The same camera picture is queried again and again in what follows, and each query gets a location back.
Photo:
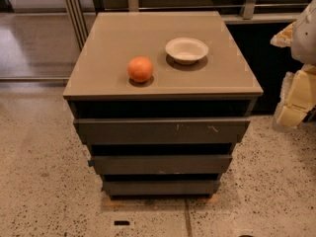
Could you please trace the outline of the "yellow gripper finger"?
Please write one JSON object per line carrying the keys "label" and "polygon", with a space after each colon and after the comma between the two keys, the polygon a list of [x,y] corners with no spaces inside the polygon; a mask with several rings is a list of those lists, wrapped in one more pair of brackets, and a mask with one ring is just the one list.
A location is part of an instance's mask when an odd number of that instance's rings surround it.
{"label": "yellow gripper finger", "polygon": [[277,47],[290,47],[295,23],[291,23],[271,38],[270,44]]}
{"label": "yellow gripper finger", "polygon": [[298,126],[306,116],[307,113],[303,110],[283,106],[276,118],[276,122],[285,126],[295,127]]}

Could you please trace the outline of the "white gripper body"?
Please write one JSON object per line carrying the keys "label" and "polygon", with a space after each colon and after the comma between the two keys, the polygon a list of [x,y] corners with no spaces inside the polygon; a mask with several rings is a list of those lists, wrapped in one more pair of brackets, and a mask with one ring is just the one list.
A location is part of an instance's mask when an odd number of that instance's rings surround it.
{"label": "white gripper body", "polygon": [[306,116],[316,105],[316,72],[304,65],[292,79],[284,108],[291,116]]}

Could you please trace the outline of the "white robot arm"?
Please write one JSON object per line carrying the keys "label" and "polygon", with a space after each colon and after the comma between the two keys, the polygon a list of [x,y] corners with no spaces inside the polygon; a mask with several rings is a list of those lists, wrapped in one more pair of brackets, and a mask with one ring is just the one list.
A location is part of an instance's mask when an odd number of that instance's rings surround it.
{"label": "white robot arm", "polygon": [[289,47],[292,58],[303,64],[295,73],[287,72],[281,84],[273,128],[287,132],[297,128],[316,106],[316,0],[274,35],[271,44]]}

